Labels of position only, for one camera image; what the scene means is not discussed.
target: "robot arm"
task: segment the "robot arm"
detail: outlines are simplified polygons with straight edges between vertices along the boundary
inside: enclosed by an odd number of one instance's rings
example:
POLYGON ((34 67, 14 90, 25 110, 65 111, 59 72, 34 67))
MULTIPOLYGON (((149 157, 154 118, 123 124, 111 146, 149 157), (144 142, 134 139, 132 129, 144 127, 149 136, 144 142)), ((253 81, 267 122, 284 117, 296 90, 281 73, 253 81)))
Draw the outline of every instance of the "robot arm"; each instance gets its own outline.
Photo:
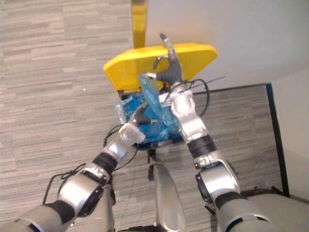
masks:
POLYGON ((82 170, 62 187, 55 202, 40 205, 16 219, 4 224, 2 232, 64 232, 77 218, 92 213, 119 160, 135 143, 141 143, 145 135, 141 124, 154 123, 143 115, 142 104, 130 121, 119 130, 116 138, 82 170))
MULTIPOLYGON (((179 62, 169 39, 160 35, 167 44, 170 61, 179 62)), ((224 155, 216 149, 203 121, 195 111, 193 93, 186 89, 181 67, 173 65, 161 74, 145 73, 149 78, 160 77, 169 81, 171 93, 168 101, 171 111, 179 122, 183 140, 194 158, 194 166, 202 198, 214 207, 221 231, 278 231, 267 216, 253 203, 240 195, 239 183, 234 170, 224 155)))

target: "black cable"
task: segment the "black cable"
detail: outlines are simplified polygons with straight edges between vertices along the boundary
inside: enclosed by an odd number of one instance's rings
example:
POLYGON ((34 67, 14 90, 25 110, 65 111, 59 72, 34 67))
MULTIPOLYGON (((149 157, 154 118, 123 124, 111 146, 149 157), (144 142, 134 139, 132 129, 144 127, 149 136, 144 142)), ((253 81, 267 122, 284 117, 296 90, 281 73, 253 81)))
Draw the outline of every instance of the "black cable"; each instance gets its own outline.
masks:
POLYGON ((168 93, 168 95, 166 96, 164 102, 166 102, 166 100, 169 98, 170 94, 173 92, 173 90, 174 90, 176 87, 181 86, 181 85, 186 84, 186 83, 187 83, 187 81, 181 81, 181 82, 178 83, 177 85, 173 86, 173 88, 171 88, 171 89, 169 90, 169 93, 168 93))
POLYGON ((119 125, 114 126, 113 128, 110 129, 110 131, 107 133, 107 135, 106 135, 105 138, 103 139, 103 147, 106 146, 108 138, 111 137, 111 135, 113 135, 113 134, 116 133, 117 131, 119 131, 119 129, 120 129, 120 127, 121 127, 122 125, 123 125, 123 124, 119 124, 119 125))
POLYGON ((191 88, 192 88, 192 85, 193 85, 196 81, 202 82, 202 83, 204 84, 204 87, 205 87, 205 90, 206 90, 206 97, 207 97, 207 99, 206 99, 206 104, 205 104, 205 107, 204 107, 203 111, 202 111, 201 114, 199 115, 200 117, 202 117, 202 116, 205 114, 205 112, 207 111, 208 106, 209 106, 209 102, 210 102, 210 91, 209 91, 209 88, 208 88, 207 83, 206 83, 203 79, 195 79, 195 80, 193 80, 193 81, 181 81, 180 83, 178 83, 177 85, 173 86, 173 88, 170 89, 170 91, 169 91, 169 93, 167 94, 167 96, 166 96, 164 102, 169 98, 170 94, 173 92, 173 90, 174 90, 176 87, 178 87, 178 86, 180 86, 180 85, 183 85, 183 84, 190 83, 189 88, 186 89, 186 90, 188 90, 188 89, 191 89, 191 88))
POLYGON ((205 107, 204 107, 203 111, 202 111, 201 114, 199 115, 200 117, 202 117, 202 116, 205 114, 205 112, 207 111, 208 106, 209 106, 210 91, 209 91, 209 88, 208 88, 207 83, 206 83, 203 79, 195 79, 195 80, 192 81, 193 84, 194 84, 194 82, 196 82, 196 81, 202 82, 202 83, 204 84, 205 90, 206 90, 206 97, 207 97, 207 99, 206 99, 206 104, 205 104, 205 107))
POLYGON ((86 164, 85 163, 82 163, 81 165, 79 165, 78 167, 76 167, 75 169, 73 170, 70 170, 69 172, 65 172, 65 173, 60 173, 60 174, 56 174, 54 175, 50 180, 49 180, 49 183, 48 183, 48 186, 46 188, 46 191, 45 191, 45 195, 44 195, 44 198, 43 198, 43 204, 46 203, 46 199, 47 199, 47 196, 48 196, 48 192, 49 192, 49 189, 52 185, 52 182, 53 180, 57 177, 57 176, 60 176, 60 179, 62 179, 62 183, 58 189, 58 195, 60 193, 60 190, 62 188, 62 186, 66 183, 66 181, 73 175, 75 175, 76 173, 78 173, 86 164))
POLYGON ((127 164, 129 164, 129 163, 135 158, 135 156, 136 156, 138 150, 139 150, 139 149, 136 148, 136 151, 135 151, 134 155, 132 156, 132 158, 131 158, 128 162, 126 162, 124 165, 120 166, 119 168, 116 168, 115 171, 117 171, 117 170, 119 170, 119 169, 125 167, 127 164))

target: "black floor trim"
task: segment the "black floor trim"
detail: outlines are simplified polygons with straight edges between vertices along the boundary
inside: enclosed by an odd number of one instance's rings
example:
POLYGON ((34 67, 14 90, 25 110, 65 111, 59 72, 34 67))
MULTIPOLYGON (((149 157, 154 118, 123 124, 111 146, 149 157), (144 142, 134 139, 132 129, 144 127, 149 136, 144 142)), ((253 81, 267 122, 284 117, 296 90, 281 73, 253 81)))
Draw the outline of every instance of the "black floor trim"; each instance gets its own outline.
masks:
POLYGON ((283 190, 284 196, 290 197, 288 176, 287 176, 287 173, 286 173, 283 146, 282 146, 282 141, 281 141, 279 123, 278 123, 278 119, 277 119, 277 112, 276 112, 276 107, 275 107, 275 102, 274 102, 272 85, 266 84, 265 86, 266 86, 266 90, 267 90, 268 103, 269 103, 269 109, 270 109, 271 120, 272 120, 272 127, 274 129, 274 134, 275 134, 275 141, 276 141, 277 154, 278 154, 279 167, 280 167, 280 174, 281 174, 281 181, 282 181, 282 190, 283 190))

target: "plastic wrap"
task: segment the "plastic wrap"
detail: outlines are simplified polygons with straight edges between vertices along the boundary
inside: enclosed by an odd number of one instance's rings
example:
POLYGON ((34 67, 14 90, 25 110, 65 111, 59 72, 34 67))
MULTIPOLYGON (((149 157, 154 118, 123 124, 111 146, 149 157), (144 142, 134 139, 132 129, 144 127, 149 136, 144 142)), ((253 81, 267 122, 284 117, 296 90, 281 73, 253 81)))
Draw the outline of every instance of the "plastic wrap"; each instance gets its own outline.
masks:
POLYGON ((131 115, 142 103, 148 103, 144 114, 150 119, 158 120, 158 123, 140 126, 140 130, 146 135, 142 144, 179 138, 181 135, 178 130, 177 119, 169 107, 161 106, 156 82, 146 79, 142 75, 139 76, 139 80, 141 93, 132 93, 129 95, 127 99, 120 102, 122 109, 119 109, 119 106, 116 107, 117 111, 123 112, 126 122, 128 122, 131 115))

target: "gray fingertip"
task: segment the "gray fingertip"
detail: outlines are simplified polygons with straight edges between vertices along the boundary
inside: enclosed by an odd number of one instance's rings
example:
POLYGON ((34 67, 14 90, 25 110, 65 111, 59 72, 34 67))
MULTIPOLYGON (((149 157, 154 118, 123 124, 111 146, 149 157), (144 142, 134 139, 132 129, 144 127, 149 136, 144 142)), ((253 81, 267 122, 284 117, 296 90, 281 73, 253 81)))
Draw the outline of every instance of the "gray fingertip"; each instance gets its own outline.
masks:
POLYGON ((161 37, 162 40, 165 40, 167 38, 167 36, 163 33, 160 33, 160 37, 161 37))

